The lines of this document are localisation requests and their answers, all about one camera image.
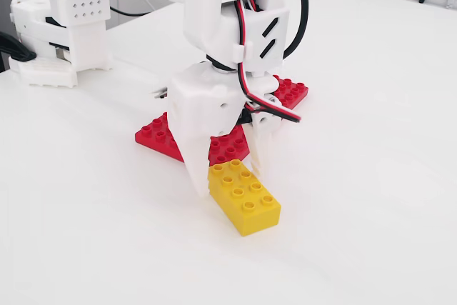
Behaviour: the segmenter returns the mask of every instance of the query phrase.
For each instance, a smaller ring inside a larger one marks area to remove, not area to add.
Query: white table
[[[76,89],[0,74],[0,304],[455,304],[457,13],[311,0],[282,73],[310,94],[273,147],[281,222],[245,238],[134,141],[166,109],[154,86],[204,58],[181,15],[112,30],[115,69]]]

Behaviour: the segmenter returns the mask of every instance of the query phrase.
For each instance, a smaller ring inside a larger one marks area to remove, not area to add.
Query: white robotic arm
[[[251,118],[244,124],[254,171],[265,175],[268,173],[266,164],[271,132],[281,122],[278,116],[284,115],[283,118],[294,121],[300,119],[272,96],[278,82],[268,70],[281,65],[283,58],[298,46],[306,28],[307,7],[302,9],[298,34],[285,52],[289,10],[283,0],[171,1],[184,2],[185,35],[211,60],[211,63],[197,64],[172,78],[168,91],[169,128],[195,188],[200,194],[208,193],[211,137],[229,134],[244,111]],[[45,17],[47,21],[47,16],[52,16],[58,26],[47,26],[48,29],[65,31],[69,35],[64,40],[69,43],[65,57],[79,66],[76,71],[105,68],[108,47],[104,21],[109,15],[109,0],[50,2],[50,8],[40,13],[39,21],[43,22]],[[251,9],[245,9],[245,3]],[[304,4],[307,6],[307,0],[302,0]],[[24,12],[35,11],[32,6],[25,6],[25,9],[23,6],[20,0],[16,0],[12,7],[15,19],[22,19]],[[30,14],[27,18],[27,23],[34,23],[38,17]],[[16,27],[22,39],[36,41],[17,23]],[[40,46],[42,51],[48,57],[55,56],[53,49],[45,47],[47,44],[44,42]]]

